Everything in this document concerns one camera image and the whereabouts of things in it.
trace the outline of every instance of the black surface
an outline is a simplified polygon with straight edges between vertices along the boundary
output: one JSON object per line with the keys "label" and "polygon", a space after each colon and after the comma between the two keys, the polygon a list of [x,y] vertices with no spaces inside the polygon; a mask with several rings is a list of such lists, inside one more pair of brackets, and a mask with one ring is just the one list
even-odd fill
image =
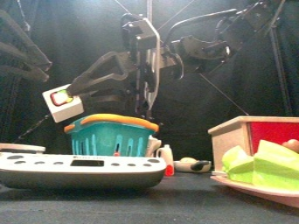
{"label": "black surface", "polygon": [[299,209],[232,190],[208,173],[176,172],[138,192],[1,187],[0,223],[299,223]]}

